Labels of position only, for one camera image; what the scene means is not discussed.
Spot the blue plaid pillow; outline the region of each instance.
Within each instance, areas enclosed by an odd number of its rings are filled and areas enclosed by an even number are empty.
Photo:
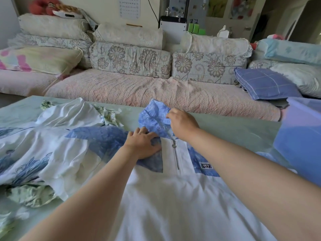
[[[236,79],[253,100],[276,100],[302,97],[296,85],[285,76],[270,69],[234,69]]]

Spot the calendar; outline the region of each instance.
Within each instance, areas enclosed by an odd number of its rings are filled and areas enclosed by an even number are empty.
[[[119,0],[119,14],[124,19],[139,19],[140,0]]]

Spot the yellow pillow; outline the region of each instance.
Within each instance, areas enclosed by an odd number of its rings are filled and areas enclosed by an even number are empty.
[[[0,50],[0,69],[68,75],[83,57],[79,48],[9,47]]]

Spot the hand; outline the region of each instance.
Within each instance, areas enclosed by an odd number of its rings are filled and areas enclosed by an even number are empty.
[[[175,136],[183,141],[188,141],[193,131],[199,129],[195,118],[183,110],[173,108],[166,115],[166,118],[170,118],[171,127]]]
[[[147,158],[156,152],[160,151],[162,146],[157,144],[151,145],[151,139],[158,137],[156,133],[148,133],[146,127],[136,128],[134,132],[129,132],[124,148],[132,151],[138,159]]]

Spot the forearm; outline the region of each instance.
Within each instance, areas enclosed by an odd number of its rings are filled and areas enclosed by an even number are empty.
[[[21,241],[106,240],[136,161],[122,147],[98,174]]]
[[[316,235],[321,236],[319,187],[201,129],[195,129],[191,135],[188,142],[278,240],[313,240]]]

